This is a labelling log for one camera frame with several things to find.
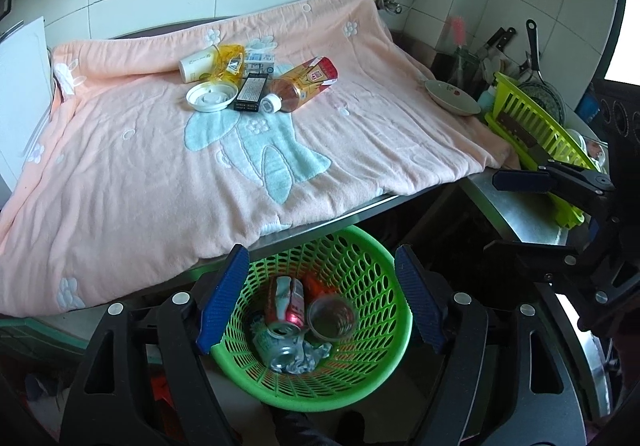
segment blanket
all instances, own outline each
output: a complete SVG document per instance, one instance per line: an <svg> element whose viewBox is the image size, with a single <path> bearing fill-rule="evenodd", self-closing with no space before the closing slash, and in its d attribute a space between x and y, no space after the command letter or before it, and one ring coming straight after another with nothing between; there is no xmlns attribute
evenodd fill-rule
<svg viewBox="0 0 640 446"><path fill-rule="evenodd" d="M316 56L338 81L293 113L198 113L180 59L213 44ZM500 167L511 147L437 106L372 0L305 0L53 53L62 89L0 213L0 313L52 315L157 285L235 243Z"/></svg>

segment clear plastic cup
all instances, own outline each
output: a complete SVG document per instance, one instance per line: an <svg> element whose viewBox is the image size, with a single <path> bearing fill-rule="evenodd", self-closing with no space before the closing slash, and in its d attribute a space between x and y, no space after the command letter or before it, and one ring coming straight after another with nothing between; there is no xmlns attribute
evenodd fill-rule
<svg viewBox="0 0 640 446"><path fill-rule="evenodd" d="M334 343L353 335L358 328L358 314L347 299L339 294L327 294L309 305L306 324L316 338Z"/></svg>

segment plastic bottle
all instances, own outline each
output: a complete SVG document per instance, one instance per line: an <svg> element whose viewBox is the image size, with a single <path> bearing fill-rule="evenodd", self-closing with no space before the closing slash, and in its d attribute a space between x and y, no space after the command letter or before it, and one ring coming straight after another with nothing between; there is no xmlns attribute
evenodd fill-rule
<svg viewBox="0 0 640 446"><path fill-rule="evenodd" d="M292 112L338 80L329 58L315 58L273 79L260 107L267 113Z"/></svg>
<svg viewBox="0 0 640 446"><path fill-rule="evenodd" d="M484 116L493 111L495 104L495 86L490 86L488 90L484 90L478 97L478 105L480 113L478 114L480 121L484 122Z"/></svg>

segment bottle cap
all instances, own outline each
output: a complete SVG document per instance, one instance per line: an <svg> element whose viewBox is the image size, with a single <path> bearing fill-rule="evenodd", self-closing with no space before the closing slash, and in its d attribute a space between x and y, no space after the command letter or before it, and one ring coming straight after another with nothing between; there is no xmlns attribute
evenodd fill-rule
<svg viewBox="0 0 640 446"><path fill-rule="evenodd" d="M280 111L280 108L282 108L282 99L274 93L268 93L260 101L260 107L262 108L262 111L266 113Z"/></svg>

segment pan handle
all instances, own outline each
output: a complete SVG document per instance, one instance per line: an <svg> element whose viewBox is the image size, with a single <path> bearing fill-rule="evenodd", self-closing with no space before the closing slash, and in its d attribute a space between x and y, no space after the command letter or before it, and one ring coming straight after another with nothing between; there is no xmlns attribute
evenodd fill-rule
<svg viewBox="0 0 640 446"><path fill-rule="evenodd" d="M533 20L527 20L527 36L531 48L531 70L540 71L540 49L538 46L538 25Z"/></svg>

